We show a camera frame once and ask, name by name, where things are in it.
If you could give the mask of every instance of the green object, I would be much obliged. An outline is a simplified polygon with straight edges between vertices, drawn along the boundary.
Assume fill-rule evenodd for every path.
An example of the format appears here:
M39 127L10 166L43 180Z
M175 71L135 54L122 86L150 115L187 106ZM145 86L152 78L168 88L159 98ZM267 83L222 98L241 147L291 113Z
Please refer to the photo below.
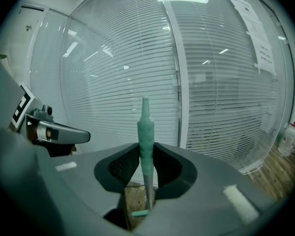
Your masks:
M146 176L152 176L154 171L154 122L150 120L147 96L142 98L142 114L137 124L142 173Z
M132 217L140 217L140 216L147 216L148 210L139 210L139 211L133 211L131 213Z

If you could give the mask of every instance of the gray surface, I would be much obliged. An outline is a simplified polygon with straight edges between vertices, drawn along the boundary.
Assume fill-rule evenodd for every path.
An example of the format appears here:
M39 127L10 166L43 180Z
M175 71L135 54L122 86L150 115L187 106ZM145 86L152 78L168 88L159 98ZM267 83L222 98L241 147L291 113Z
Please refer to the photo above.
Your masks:
M23 94L0 62L0 128L8 128Z
M178 199L157 200L149 216L135 232L145 235L217 236L243 226L223 189L236 184L261 211L273 204L254 183L228 164L188 150L163 145L192 161L198 171L195 184Z
M0 131L0 185L41 228L55 235L131 235L102 218L120 195L105 191L94 177L96 162L129 145L89 154L50 158L21 135ZM136 232L143 235L220 235L243 227L223 188L236 184L261 211L272 200L229 165L177 147L163 145L195 163L198 178L178 199L157 200ZM55 166L75 161L76 168Z
M77 167L59 173L75 195L94 212L103 216L116 208L120 195L107 192L94 176L95 164L104 157L126 148L108 149L75 156L51 158L53 166L76 162ZM178 199L157 200L149 216L135 232L143 235L220 235L244 225L223 189L236 184L238 189L259 209L265 211L273 204L254 183L228 164L177 147L163 145L192 161L198 171L195 184Z
M104 216L110 210L117 207L120 194L108 192L102 187L94 175L95 165L103 158L119 152L130 145L132 144L93 153L53 157L51 162L53 166L69 162L77 164L76 168L61 171L59 174L77 197L96 213Z

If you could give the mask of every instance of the white foam block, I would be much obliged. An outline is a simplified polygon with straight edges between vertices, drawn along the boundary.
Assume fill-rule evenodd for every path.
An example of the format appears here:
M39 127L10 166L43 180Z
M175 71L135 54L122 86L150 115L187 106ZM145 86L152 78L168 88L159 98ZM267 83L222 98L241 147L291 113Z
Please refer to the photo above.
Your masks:
M236 185L227 186L223 192L245 224L249 224L259 216L257 210L237 189Z
M76 162L70 162L70 163L65 163L65 164L61 164L61 165L56 166L56 170L57 171L65 171L65 170L69 170L69 169L72 169L75 167L77 167Z

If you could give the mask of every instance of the white paper sign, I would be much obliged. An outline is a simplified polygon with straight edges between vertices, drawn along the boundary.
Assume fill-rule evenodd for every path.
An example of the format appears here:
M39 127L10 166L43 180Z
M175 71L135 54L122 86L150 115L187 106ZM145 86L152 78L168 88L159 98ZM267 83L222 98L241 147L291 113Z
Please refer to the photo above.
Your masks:
M259 21L259 18L250 3L245 0L231 0L231 2L235 6L235 9L241 11L243 14L246 14L248 17Z
M235 9L242 17L257 56L257 67L276 76L271 46L266 37L265 29L251 4L244 0L231 0Z
M255 21L254 19L248 18L246 15L241 13L240 15L245 22L249 35L255 36L264 42L269 42L266 37L265 29L260 21Z
M257 37L251 36L251 39L256 51L259 68L275 75L271 46Z

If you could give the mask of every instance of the metal frame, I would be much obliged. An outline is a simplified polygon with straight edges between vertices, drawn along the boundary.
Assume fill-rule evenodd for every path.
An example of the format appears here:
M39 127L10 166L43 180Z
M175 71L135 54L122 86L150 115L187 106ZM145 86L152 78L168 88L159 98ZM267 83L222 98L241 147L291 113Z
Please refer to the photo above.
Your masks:
M164 3L161 3L161 7L162 10L165 14L166 17L166 21L168 23L168 27L169 27L169 32L171 35L171 39L172 39L172 45L173 45L173 53L174 53L174 59L175 59L175 69L176 69L176 78L177 78L177 97L178 97L178 104L179 104L179 108L180 108L180 112L179 112L179 116L178 116L178 139L177 139L177 147L180 146L180 140L181 140L181 80L180 80L180 70L179 70L179 63L178 63L178 53L177 53L177 46L175 43L175 38L174 38L174 34L172 31L172 24L171 21L169 20L166 8L164 6Z
M285 36L286 37L286 34L285 34L285 31L284 31L284 29L283 29L283 27L282 27L282 25L281 25L281 23L280 23L280 21L279 21L279 19L278 19L278 17L277 17L277 15L275 14L275 12L264 2L264 1L262 1L262 0L258 0L259 2L260 2L260 4L265 8L265 7L267 7L267 9L268 10L270 10L272 13L273 13L273 15L274 15L274 17L275 17L275 19L277 20L277 27L279 27L281 30L282 30L282 32L283 32L283 36ZM291 47L290 47L290 45L286 42L286 44L285 45L287 45L287 47L288 47L288 49L289 49L289 56L290 56L290 58L291 58L291 62L292 62L292 75L288 72L288 70L287 69L285 69L285 88L286 88L286 90L285 90L285 101L284 101L284 110L283 110L283 113L282 113L282 119L281 119L281 123L280 123L280 126L279 126L279 128L278 128L278 134L277 135L279 135L279 137L280 136L282 136L282 134L283 134L283 131L285 130L285 128L287 128L288 127L288 125L289 125L289 123L290 123L290 121L291 121L291 117L292 117L292 112L293 112L293 105L294 105L294 99L295 99L295 69L294 69L294 61L293 61L293 56L292 56L292 52L291 52ZM285 67L287 67L287 59L288 59L288 55L283 51L283 49L282 49L282 54L283 54L283 59L284 59L284 64L285 64ZM291 87L291 85L290 84L293 84L293 89L292 89L292 91L293 91L293 95L292 95L292 102L288 102L288 98L289 98L289 95L288 95L288 93L290 94L291 92L290 92L290 87Z
M179 26L174 14L173 8L168 0L162 0L166 9L167 16L171 25L171 30L174 36L174 43L177 50L177 75L180 77L181 88L181 122L180 122L180 137L178 138L178 146L186 148L188 126L189 126L189 78L187 71L187 61L184 45L182 42Z
M276 17L276 19L277 19L277 21L280 23L280 20L279 20L279 18L278 18L278 16L276 15L276 13L275 13L275 9L273 8L273 4L271 5L271 3L268 3L266 0L258 0L259 1L259 3L262 5L262 7L264 7L264 5L266 6L266 7L268 7L268 9L270 10L270 11L272 11L272 13L274 14L274 16ZM284 28L282 27L281 28L282 29L282 31L283 31L283 33L284 33L284 35L286 36L286 33L285 33L285 31L284 31ZM285 80L285 87L286 87L286 91L285 91L285 102L284 102L284 110L283 110L283 113L282 113L282 119L281 119L281 123L280 123L280 126L279 126L279 129L278 129L278 134L280 133L280 130L281 129L284 129L285 128L285 126L286 125L288 125L288 123L291 121L291 117L292 117L292 112L293 112L293 106L294 106L294 99L295 99L295 69L294 69L294 60L293 60L293 54L292 54L292 51L291 51L291 47L290 47L290 45L288 45L288 47L289 47L289 51L290 51L290 55L291 55L291 59L292 59L292 70L293 70L293 98L292 98L292 105L291 106L287 106L287 98L288 98L288 77L290 76L289 74L288 74L288 71L285 69L285 78L286 78L286 80ZM284 59L284 62L286 63L286 58L285 58L285 55L284 55L284 53L283 53L283 59ZM283 120L283 117L284 117L284 115L286 114L286 111L287 110L290 110L290 113L289 113L289 117L288 117L288 120L287 120L287 122L283 122L284 120Z
M25 67L24 67L24 83L30 89L30 70L31 70L31 61L32 61L34 46L36 43L36 39L37 39L37 35L39 32L40 26L42 25L46 15L47 15L47 12L49 11L49 8L43 8L39 5L32 5L29 3L23 3L22 7L23 6L26 8L32 8L32 9L38 9L38 10L43 9L43 13L34 28L33 35L31 37L31 40L29 43L29 48L28 48L28 51L26 54L26 61L25 61Z

